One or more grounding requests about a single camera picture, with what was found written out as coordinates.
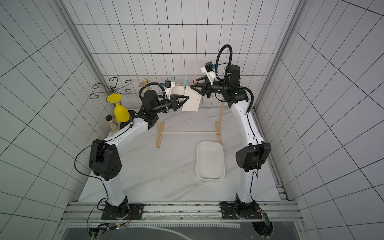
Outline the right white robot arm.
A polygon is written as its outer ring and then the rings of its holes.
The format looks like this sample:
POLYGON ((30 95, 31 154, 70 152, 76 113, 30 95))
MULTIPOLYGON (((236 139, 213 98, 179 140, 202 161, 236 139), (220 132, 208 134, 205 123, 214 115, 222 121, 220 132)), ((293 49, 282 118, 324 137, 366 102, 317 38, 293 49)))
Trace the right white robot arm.
POLYGON ((229 44, 222 46, 216 62, 205 64, 202 68, 205 76, 196 79, 191 89, 208 98, 212 94, 222 95, 222 102, 228 104, 240 126, 244 146, 236 152, 236 162, 242 172, 240 191, 234 201, 234 209, 240 216, 260 210, 253 198, 253 185, 272 148, 259 133, 251 114, 255 97, 249 88, 241 86, 241 70, 232 63, 232 59, 232 46, 229 44))

